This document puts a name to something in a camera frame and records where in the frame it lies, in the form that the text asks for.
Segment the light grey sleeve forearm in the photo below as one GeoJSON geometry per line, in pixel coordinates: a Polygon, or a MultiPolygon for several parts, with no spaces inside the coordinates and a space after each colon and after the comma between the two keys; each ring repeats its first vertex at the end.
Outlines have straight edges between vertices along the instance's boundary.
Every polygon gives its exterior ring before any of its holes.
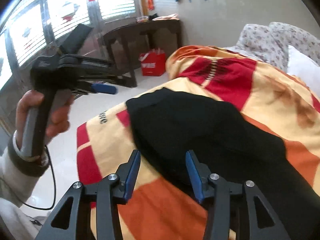
{"type": "Polygon", "coordinates": [[[46,217],[30,217],[20,207],[48,166],[46,150],[40,159],[25,161],[20,157],[16,135],[9,139],[1,156],[1,239],[35,239],[39,233],[46,217]]]}

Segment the person's left hand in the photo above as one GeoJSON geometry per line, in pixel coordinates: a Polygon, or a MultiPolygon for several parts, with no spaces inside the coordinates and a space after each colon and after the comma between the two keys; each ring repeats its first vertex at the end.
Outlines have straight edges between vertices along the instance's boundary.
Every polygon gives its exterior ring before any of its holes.
{"type": "MultiPolygon", "coordinates": [[[[22,146],[23,130],[29,109],[31,107],[39,107],[43,99],[44,95],[40,92],[29,90],[18,102],[16,108],[16,143],[18,148],[22,146]]],[[[62,107],[52,113],[50,117],[52,123],[46,129],[46,136],[48,136],[49,139],[69,129],[68,115],[73,101],[74,97],[71,95],[62,107]]]]}

